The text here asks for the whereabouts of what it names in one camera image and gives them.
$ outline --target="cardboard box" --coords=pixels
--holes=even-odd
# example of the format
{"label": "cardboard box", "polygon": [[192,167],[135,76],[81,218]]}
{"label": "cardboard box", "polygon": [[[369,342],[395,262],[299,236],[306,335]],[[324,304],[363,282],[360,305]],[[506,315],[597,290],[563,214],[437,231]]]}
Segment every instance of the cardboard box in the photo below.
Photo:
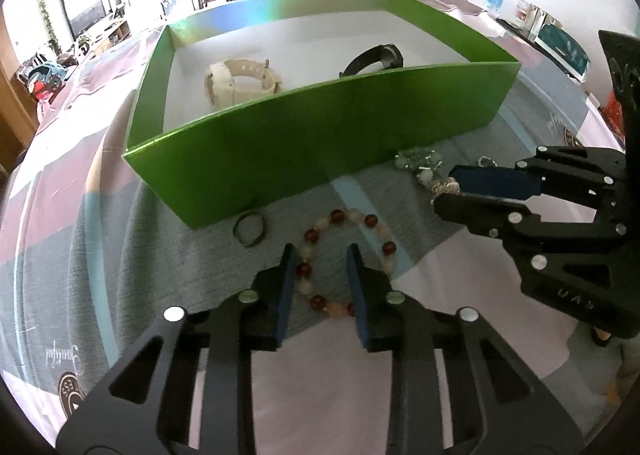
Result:
{"label": "cardboard box", "polygon": [[[316,31],[301,40],[310,25]],[[385,43],[406,54],[404,68],[338,78],[357,54]],[[206,66],[231,57],[267,57],[285,90],[206,114]],[[416,0],[232,2],[164,29],[124,158],[197,228],[483,126],[519,68],[492,41]]]}

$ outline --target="blue gripper pad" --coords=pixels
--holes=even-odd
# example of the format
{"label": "blue gripper pad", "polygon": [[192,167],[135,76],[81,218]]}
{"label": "blue gripper pad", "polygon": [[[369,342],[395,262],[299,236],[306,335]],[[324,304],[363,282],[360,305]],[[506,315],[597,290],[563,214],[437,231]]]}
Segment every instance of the blue gripper pad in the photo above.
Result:
{"label": "blue gripper pad", "polygon": [[369,342],[369,321],[367,320],[367,303],[360,281],[359,269],[363,267],[362,257],[358,246],[351,244],[347,249],[347,278],[351,289],[351,300],[356,314],[356,330],[360,343],[367,348]]}
{"label": "blue gripper pad", "polygon": [[280,299],[278,300],[278,324],[276,326],[276,342],[278,348],[282,345],[284,335],[289,325],[289,315],[291,313],[291,302],[293,300],[294,280],[296,277],[296,266],[300,263],[295,247],[288,244],[282,255],[280,267],[284,270],[284,277],[281,285]]}
{"label": "blue gripper pad", "polygon": [[455,166],[449,173],[460,191],[500,199],[527,200],[542,193],[542,179],[511,168]]}

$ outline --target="beaded bracelet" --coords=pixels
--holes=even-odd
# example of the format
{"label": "beaded bracelet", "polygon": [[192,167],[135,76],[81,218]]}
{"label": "beaded bracelet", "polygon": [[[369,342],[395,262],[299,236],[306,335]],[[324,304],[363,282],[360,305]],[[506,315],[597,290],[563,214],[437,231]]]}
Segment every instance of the beaded bracelet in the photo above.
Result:
{"label": "beaded bracelet", "polygon": [[364,224],[367,228],[373,229],[384,240],[382,244],[382,271],[390,275],[396,269],[394,255],[397,246],[391,240],[389,227],[386,224],[380,224],[377,216],[373,214],[365,216],[360,210],[351,209],[347,212],[334,210],[329,216],[320,218],[312,228],[305,232],[305,243],[298,249],[302,262],[296,267],[296,291],[308,300],[309,306],[313,310],[324,311],[330,318],[341,318],[347,314],[354,316],[353,302],[345,307],[335,301],[328,302],[321,294],[315,294],[314,285],[309,279],[313,271],[310,262],[316,257],[314,246],[318,243],[321,233],[329,229],[330,226],[340,226],[346,221],[352,224]]}

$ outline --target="television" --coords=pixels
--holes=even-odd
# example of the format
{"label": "television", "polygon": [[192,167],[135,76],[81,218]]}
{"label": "television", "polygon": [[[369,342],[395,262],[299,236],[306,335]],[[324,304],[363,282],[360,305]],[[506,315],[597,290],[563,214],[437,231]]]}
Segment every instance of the television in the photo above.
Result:
{"label": "television", "polygon": [[104,0],[62,0],[62,9],[74,40],[107,16]]}

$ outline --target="circular logo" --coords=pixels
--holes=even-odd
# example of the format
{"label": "circular logo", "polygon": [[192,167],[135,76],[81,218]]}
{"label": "circular logo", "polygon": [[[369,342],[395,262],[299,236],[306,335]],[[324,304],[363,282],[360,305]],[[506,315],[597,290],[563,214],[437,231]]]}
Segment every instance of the circular logo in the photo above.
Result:
{"label": "circular logo", "polygon": [[58,383],[58,395],[60,397],[62,410],[64,410],[66,418],[68,419],[84,401],[84,392],[80,388],[76,374],[73,372],[65,372],[62,374]]}

